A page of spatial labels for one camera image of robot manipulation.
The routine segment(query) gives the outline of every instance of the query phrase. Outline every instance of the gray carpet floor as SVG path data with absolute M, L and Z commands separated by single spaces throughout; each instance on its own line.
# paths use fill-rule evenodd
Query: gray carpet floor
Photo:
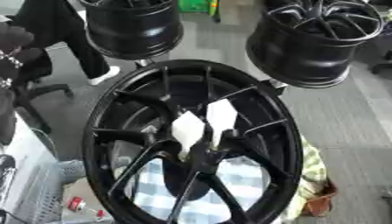
M 213 60 L 240 68 L 263 80 L 244 51 L 246 37 L 257 19 L 253 1 L 223 1 L 222 24 L 205 15 L 185 14 L 185 37 L 167 59 Z M 0 4 L 0 13 L 10 7 Z M 392 186 L 392 70 L 380 75 L 368 71 L 391 41 L 381 39 L 359 51 L 350 76 L 327 89 L 289 87 L 283 101 L 290 108 L 304 136 L 322 153 L 329 175 L 339 188 L 333 210 L 325 218 L 301 218 L 297 223 L 388 224 L 392 222 L 381 190 Z M 133 71 L 128 61 L 109 63 L 122 74 L 99 87 L 89 87 L 70 51 L 50 51 L 53 75 L 42 85 L 67 83 L 76 94 L 73 101 L 62 93 L 48 94 L 34 105 L 53 127 L 52 138 L 61 159 L 79 158 L 81 134 L 89 113 L 110 85 Z

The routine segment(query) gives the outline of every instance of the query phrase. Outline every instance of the black glossy paint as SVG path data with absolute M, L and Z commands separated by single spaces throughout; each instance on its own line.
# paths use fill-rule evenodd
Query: black glossy paint
M 219 99 L 230 100 L 240 113 L 235 130 L 225 132 L 212 150 L 206 128 L 188 159 L 179 160 L 172 121 L 186 110 L 204 119 L 207 104 Z M 156 131 L 141 132 L 151 125 Z M 127 149 L 137 155 L 118 178 L 111 169 L 117 140 L 138 145 Z M 222 159 L 239 156 L 252 158 L 270 175 L 263 196 L 248 211 L 215 175 Z M 232 214 L 225 223 L 271 223 L 297 190 L 302 156 L 297 126 L 271 89 L 242 71 L 203 60 L 159 62 L 130 73 L 99 100 L 83 140 L 89 184 L 116 221 L 129 224 L 176 223 L 184 203 L 209 189 Z M 177 198 L 168 220 L 152 217 L 124 194 L 126 183 L 152 159 L 164 162 L 165 185 Z
M 343 81 L 355 49 L 382 30 L 382 19 L 360 0 L 264 0 L 249 37 L 252 62 L 273 79 L 301 88 Z
M 183 36 L 176 0 L 80 0 L 87 37 L 102 54 L 142 60 L 169 52 Z

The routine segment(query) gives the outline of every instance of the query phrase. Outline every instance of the metal stand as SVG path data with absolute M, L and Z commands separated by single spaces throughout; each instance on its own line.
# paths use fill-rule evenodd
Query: metal stand
M 273 89 L 277 95 L 282 95 L 284 93 L 284 90 L 289 86 L 284 82 L 274 79 L 262 80 L 261 83 L 264 86 Z

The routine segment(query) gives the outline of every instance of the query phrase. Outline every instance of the leg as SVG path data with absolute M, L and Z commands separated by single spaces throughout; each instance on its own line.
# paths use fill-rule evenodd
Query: leg
M 37 47 L 66 42 L 89 79 L 109 71 L 103 56 L 87 41 L 84 21 L 67 0 L 25 0 L 12 24 L 33 33 Z
M 73 32 L 64 41 L 79 60 L 81 68 L 89 79 L 100 77 L 109 71 L 106 60 L 88 43 L 84 29 Z

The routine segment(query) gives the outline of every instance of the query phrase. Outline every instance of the blue checkered cloth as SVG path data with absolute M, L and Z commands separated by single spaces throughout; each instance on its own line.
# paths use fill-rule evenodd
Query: blue checkered cloth
M 235 196 L 242 208 L 248 210 L 263 195 L 270 176 L 260 165 L 246 157 L 223 160 L 218 177 Z M 146 213 L 166 220 L 176 198 L 165 187 L 162 160 L 154 159 L 142 170 L 135 204 Z M 218 223 L 230 218 L 227 205 L 210 190 L 204 197 L 185 203 L 178 223 Z

